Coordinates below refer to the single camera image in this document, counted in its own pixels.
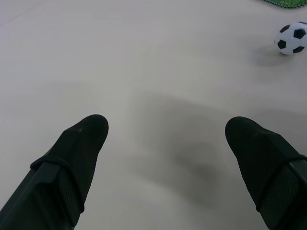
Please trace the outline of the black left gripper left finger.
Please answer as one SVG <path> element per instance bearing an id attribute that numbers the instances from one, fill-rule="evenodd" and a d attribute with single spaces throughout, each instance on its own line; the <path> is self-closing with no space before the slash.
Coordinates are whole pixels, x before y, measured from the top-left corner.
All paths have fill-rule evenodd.
<path id="1" fill-rule="evenodd" d="M 51 149 L 31 164 L 1 209 L 1 229 L 74 229 L 84 212 L 108 128 L 102 115 L 90 115 L 66 129 Z"/>

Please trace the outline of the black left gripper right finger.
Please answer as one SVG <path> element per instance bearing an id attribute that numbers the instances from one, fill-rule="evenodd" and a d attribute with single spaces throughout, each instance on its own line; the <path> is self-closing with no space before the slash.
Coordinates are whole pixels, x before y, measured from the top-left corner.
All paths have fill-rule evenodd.
<path id="1" fill-rule="evenodd" d="M 270 230 L 307 228 L 307 158 L 281 135 L 233 117 L 225 137 L 247 190 Z"/>

